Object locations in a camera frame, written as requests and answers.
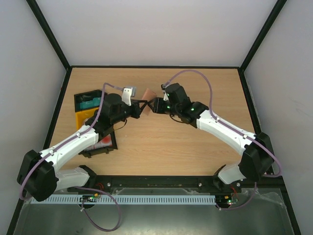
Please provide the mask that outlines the brown leather card holder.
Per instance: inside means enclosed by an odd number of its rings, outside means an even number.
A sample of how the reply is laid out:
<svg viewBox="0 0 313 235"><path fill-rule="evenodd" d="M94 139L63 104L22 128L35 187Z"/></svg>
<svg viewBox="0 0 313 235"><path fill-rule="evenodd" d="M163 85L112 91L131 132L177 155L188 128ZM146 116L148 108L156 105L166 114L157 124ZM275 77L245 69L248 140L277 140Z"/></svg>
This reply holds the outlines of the brown leather card holder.
<svg viewBox="0 0 313 235"><path fill-rule="evenodd" d="M155 92L153 92L152 90L150 90L149 88L147 88L142 96L143 100L151 100L153 98L156 98L157 94Z"/></svg>

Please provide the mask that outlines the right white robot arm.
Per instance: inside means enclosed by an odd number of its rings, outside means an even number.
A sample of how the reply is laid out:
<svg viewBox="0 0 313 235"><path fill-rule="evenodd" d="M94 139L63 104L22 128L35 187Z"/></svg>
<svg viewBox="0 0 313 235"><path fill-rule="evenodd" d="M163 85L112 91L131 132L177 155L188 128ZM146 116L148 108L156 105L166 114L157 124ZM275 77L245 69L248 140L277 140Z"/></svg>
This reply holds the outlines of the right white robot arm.
<svg viewBox="0 0 313 235"><path fill-rule="evenodd" d="M217 191L225 191L235 181L260 181L274 162L267 134L243 130L220 118L211 107L192 102L179 83L166 87L164 96L154 98L152 103L154 113L177 116L182 123L222 140L241 156L238 163L223 165L215 172L213 186Z"/></svg>

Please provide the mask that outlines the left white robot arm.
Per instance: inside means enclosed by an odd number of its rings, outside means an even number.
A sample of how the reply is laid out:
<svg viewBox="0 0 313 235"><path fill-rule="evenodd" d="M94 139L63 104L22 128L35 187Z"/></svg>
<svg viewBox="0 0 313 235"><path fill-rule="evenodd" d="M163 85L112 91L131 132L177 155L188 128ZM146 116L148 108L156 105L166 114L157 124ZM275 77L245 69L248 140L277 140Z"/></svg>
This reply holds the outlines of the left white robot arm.
<svg viewBox="0 0 313 235"><path fill-rule="evenodd" d="M25 154L17 178L21 186L20 199L26 200L24 191L37 201L43 201L55 191L84 186L93 171L86 166L62 170L63 165L111 134L116 123L139 118L149 104L146 100L132 100L128 95L103 96L99 109L74 134L48 149L30 150Z"/></svg>

